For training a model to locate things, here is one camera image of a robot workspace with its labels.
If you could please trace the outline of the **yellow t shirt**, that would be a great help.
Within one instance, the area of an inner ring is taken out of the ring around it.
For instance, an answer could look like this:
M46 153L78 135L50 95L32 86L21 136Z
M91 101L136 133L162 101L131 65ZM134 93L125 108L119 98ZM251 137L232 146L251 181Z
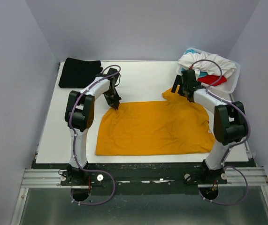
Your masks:
M209 153L215 137L205 108L171 90L163 101L121 103L102 117L98 156Z

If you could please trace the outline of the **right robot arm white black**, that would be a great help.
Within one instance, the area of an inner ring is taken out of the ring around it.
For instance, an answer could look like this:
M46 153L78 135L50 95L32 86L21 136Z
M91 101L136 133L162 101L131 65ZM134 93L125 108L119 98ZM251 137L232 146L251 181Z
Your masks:
M213 134L215 143L203 160L197 181L209 184L224 173L224 163L233 147L240 145L249 136L244 105L230 102L213 94L196 80L195 72L188 69L177 75L171 89L191 103L198 103L214 115Z

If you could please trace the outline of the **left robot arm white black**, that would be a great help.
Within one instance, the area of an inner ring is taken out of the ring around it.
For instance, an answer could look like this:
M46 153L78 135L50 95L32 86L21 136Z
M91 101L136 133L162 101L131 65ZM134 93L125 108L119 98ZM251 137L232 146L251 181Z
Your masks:
M71 156L67 166L67 175L77 185L87 182L88 169L86 143L89 128L95 115L95 101L104 96L107 104L114 110L119 109L121 97L116 87L120 82L119 65L111 65L96 75L87 87L69 93L64 119L71 135Z

